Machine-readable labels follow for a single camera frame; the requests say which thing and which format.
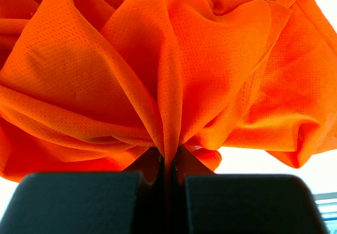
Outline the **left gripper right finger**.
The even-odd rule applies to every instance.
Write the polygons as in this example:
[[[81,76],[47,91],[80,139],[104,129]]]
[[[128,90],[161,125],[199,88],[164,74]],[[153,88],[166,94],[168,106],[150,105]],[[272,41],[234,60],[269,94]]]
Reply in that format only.
[[[290,174],[215,174],[172,164],[174,233],[327,233],[314,196]]]

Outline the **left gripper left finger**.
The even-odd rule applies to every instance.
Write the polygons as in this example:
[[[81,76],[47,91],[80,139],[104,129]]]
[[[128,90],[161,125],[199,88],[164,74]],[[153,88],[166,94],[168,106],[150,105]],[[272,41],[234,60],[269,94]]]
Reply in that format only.
[[[158,233],[164,161],[145,153],[122,172],[27,175],[1,219],[1,233]]]

